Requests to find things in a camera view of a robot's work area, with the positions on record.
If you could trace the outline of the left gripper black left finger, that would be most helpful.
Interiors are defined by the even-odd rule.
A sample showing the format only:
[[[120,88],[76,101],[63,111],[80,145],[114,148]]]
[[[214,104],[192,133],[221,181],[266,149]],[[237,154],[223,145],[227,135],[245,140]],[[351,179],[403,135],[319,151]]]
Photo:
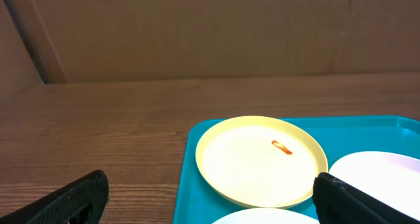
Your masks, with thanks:
[[[98,224],[108,202],[108,178],[95,170],[1,217],[1,224]]]

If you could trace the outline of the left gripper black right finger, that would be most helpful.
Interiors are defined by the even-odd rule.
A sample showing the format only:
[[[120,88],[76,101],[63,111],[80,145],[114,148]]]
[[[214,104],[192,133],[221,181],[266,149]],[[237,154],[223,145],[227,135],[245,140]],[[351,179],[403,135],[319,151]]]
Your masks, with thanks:
[[[324,172],[314,180],[312,200],[320,224],[419,224],[418,220]]]

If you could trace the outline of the pale pink plate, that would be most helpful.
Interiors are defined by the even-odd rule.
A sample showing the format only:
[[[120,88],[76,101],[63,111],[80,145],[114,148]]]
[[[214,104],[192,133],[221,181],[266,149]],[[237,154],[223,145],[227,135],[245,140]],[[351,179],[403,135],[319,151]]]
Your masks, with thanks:
[[[419,160],[391,152],[355,152],[338,159],[329,174],[419,220]]]

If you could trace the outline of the white plate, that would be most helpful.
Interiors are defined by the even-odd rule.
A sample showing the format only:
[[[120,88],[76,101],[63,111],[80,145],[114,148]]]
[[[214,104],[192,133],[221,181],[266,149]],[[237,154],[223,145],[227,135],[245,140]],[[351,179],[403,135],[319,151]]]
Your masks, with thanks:
[[[251,208],[228,214],[213,224],[319,224],[301,213],[276,208]]]

